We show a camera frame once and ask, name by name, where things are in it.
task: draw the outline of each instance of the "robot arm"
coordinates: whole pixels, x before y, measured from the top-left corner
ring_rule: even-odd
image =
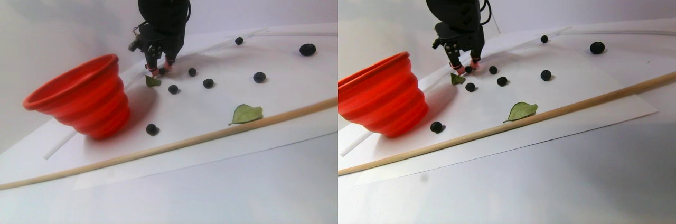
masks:
[[[157,59],[165,54],[164,69],[171,66],[183,47],[185,26],[190,19],[189,0],[138,0],[138,10],[145,22],[134,29],[135,40],[131,52],[139,49],[145,54],[146,68],[157,76]]]
[[[484,45],[483,24],[481,11],[487,4],[490,11],[490,2],[484,0],[484,6],[478,0],[426,0],[430,12],[441,21],[435,26],[439,38],[433,48],[443,45],[450,64],[459,74],[464,73],[464,66],[459,62],[459,51],[471,51],[473,69],[478,69],[481,60],[481,50]]]

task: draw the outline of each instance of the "white paper sheet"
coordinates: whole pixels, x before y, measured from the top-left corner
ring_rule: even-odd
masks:
[[[270,28],[269,33],[335,33],[335,26],[317,24],[286,29],[279,27]],[[213,35],[219,38],[205,36],[211,43],[205,41],[203,47],[213,45],[215,40],[235,38],[237,33]],[[194,49],[199,50],[200,47],[195,45],[197,41],[191,43]],[[304,43],[316,45],[317,52],[311,57],[300,55],[298,49]],[[337,40],[330,35],[252,36],[246,38],[242,45],[230,45],[217,52],[181,58],[174,65],[174,71],[161,78],[161,86],[149,88],[145,86],[145,80],[140,79],[126,89],[133,114],[120,133],[103,141],[94,141],[77,134],[46,161],[42,158],[44,153],[60,140],[61,135],[67,135],[71,130],[51,121],[0,155],[0,172],[3,174],[0,183],[72,169],[214,132],[227,127],[239,104],[261,106],[264,116],[273,116],[333,98],[337,95],[336,59]],[[141,62],[121,74],[125,82],[144,70],[143,64]],[[191,67],[198,70],[195,77],[187,74]],[[258,71],[267,75],[266,82],[254,82],[253,76]],[[207,78],[215,82],[212,89],[202,86],[202,81]],[[179,87],[180,91],[176,95],[167,91],[171,85]],[[139,178],[300,142],[335,132],[336,121],[335,108],[328,109],[133,162],[138,165],[119,165],[85,173],[78,178],[75,189]],[[158,135],[145,133],[149,123],[159,127]]]
[[[519,101],[538,104],[538,112],[542,113],[621,88],[618,82],[587,61],[579,50],[566,48],[562,43],[538,43],[527,48],[497,53],[482,60],[481,70],[468,76],[466,82],[458,86],[450,84],[450,69],[444,67],[423,79],[430,82],[440,75],[446,77],[426,93],[430,112],[417,127],[396,139],[387,139],[380,134],[371,135],[341,159],[340,168],[376,161],[500,125],[509,115],[510,108]],[[498,67],[497,75],[488,72],[491,65]],[[540,72],[545,69],[553,74],[553,79],[549,82],[542,81],[539,77]],[[507,86],[497,85],[497,78],[502,76],[509,79]],[[478,87],[473,93],[464,89],[469,82]],[[428,171],[654,112],[656,110],[652,106],[637,96],[630,96],[510,132],[370,169],[362,172],[356,184]],[[446,125],[446,130],[438,135],[429,130],[430,123],[436,120]]]

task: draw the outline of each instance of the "white table surface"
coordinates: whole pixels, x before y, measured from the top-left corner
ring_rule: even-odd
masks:
[[[269,28],[269,30],[261,34],[294,33],[295,36],[301,36],[300,40],[303,40],[303,35],[324,33],[331,36],[331,33],[335,34],[336,24],[284,26]],[[232,36],[233,33],[235,36],[237,33],[243,35],[251,31],[253,30],[187,36],[186,46],[182,53],[196,52],[226,41],[223,36]],[[311,68],[321,72],[322,77],[335,78],[335,66],[331,67],[335,64],[335,58],[331,62],[332,59],[327,57],[332,56],[329,54],[335,55],[336,52],[328,52],[326,48],[322,53],[320,52],[317,55],[323,55],[323,57],[316,57],[321,58],[320,60],[297,60],[301,61],[298,62],[298,67]],[[137,74],[137,71],[137,67],[134,67],[121,74],[121,77],[128,82]],[[318,121],[321,121],[319,122],[321,124],[317,126],[323,127],[322,130],[335,127],[337,114],[315,113],[285,122],[285,125],[294,125],[294,130],[298,130],[302,128],[296,124],[314,125]],[[45,166],[40,163],[46,163],[42,159],[43,154],[46,149],[54,146],[55,141],[59,141],[58,136],[55,135],[65,135],[68,134],[66,130],[70,130],[65,126],[53,125],[45,125],[41,127],[41,130],[52,127],[55,130],[51,133],[53,134],[51,137],[49,133],[41,132],[42,134],[37,136],[43,139],[36,135],[24,139],[24,141],[29,141],[28,145],[33,147],[14,147],[0,155],[2,166],[15,163],[22,169],[35,170],[19,173],[40,173],[42,166]],[[265,132],[274,130],[274,127],[257,130]],[[314,132],[316,128],[308,128],[308,130],[317,136],[321,135],[316,133],[319,130]],[[181,167],[181,169],[161,170],[157,173],[149,173],[142,178],[98,184],[90,188],[75,190],[78,176],[70,176],[60,180],[2,190],[0,191],[0,223],[335,222],[337,218],[335,176],[337,163],[333,153],[335,153],[337,138],[336,130],[337,127],[333,131],[326,130],[328,134],[298,138],[292,141],[295,143],[272,149],[239,156],[224,154],[223,158],[214,159],[209,163]],[[302,135],[310,134],[312,133],[289,132],[287,135],[281,135],[280,138],[282,136],[302,137]],[[252,135],[242,134],[242,137],[254,139]],[[218,152],[218,150],[210,151],[212,151],[211,154]],[[198,159],[198,156],[185,154],[185,152],[181,154],[181,152],[181,150],[176,150],[133,161],[135,165],[120,164],[93,172],[113,172],[120,175],[133,172],[133,168],[138,166],[157,166],[144,161],[150,158],[164,163],[190,163],[193,160],[186,158]],[[57,154],[68,156],[83,153],[63,148],[57,151]],[[27,156],[32,156],[32,159],[27,160]],[[80,158],[72,156],[71,159],[79,160]]]
[[[676,20],[578,26],[676,31]],[[606,53],[589,60],[623,86],[676,69],[676,36],[561,35]],[[676,84],[639,95],[658,113],[393,180],[339,178],[345,223],[571,223],[676,221]]]

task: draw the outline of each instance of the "orange collapsible bowl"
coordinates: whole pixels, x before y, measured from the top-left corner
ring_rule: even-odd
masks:
[[[102,55],[52,79],[24,100],[37,110],[94,139],[105,139],[129,120],[118,57]]]
[[[389,138],[411,130],[427,113],[425,94],[400,52],[338,82],[338,113]]]

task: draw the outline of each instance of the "cable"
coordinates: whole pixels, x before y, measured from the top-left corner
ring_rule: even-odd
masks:
[[[491,2],[489,0],[483,0],[483,2],[488,5],[488,19],[481,24],[486,25],[491,20],[491,17],[493,16],[493,9],[491,8]]]
[[[486,2],[487,0],[483,0],[483,6],[481,6],[480,12],[482,12],[483,9],[486,8]]]

